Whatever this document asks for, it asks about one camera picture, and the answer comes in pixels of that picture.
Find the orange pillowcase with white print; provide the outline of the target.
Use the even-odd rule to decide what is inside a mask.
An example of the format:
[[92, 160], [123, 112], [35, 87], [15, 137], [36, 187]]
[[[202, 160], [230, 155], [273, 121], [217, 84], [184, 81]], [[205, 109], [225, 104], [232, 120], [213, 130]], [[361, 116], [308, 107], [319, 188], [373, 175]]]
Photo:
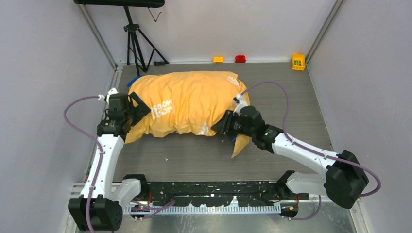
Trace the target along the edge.
[[145, 134], [165, 137], [172, 133], [214, 136], [212, 126], [227, 110], [233, 111], [233, 98], [243, 94], [246, 85], [230, 71], [187, 71], [145, 75], [129, 87], [150, 108], [150, 113], [133, 126], [125, 142], [132, 143]]

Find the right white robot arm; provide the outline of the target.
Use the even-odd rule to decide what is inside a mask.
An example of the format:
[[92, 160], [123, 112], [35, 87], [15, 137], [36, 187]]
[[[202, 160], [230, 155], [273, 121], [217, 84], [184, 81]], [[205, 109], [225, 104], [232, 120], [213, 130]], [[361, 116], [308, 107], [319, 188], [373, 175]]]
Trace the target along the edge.
[[240, 136], [247, 136], [259, 149], [295, 160], [315, 172], [286, 171], [277, 182], [278, 195], [283, 199], [300, 193], [315, 194], [350, 209], [369, 183], [364, 167], [353, 153], [322, 150], [293, 138], [265, 123], [253, 106], [243, 107], [238, 113], [227, 110], [211, 128], [219, 134], [235, 136], [237, 141]]

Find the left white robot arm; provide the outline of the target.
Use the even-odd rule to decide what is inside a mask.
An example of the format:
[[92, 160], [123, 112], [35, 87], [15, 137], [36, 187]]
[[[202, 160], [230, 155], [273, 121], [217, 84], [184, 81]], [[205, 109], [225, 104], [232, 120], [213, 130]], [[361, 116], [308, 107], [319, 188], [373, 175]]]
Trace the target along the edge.
[[92, 139], [97, 148], [86, 183], [79, 197], [69, 200], [68, 210], [83, 232], [114, 232], [120, 228], [124, 208], [134, 198], [145, 200], [150, 192], [143, 174], [126, 175], [115, 190], [112, 189], [112, 181], [127, 134], [151, 110], [135, 92], [119, 93], [113, 88], [106, 95], [96, 96], [96, 99], [105, 101], [108, 108], [97, 125], [95, 136], [81, 130], [64, 116], [72, 128]]

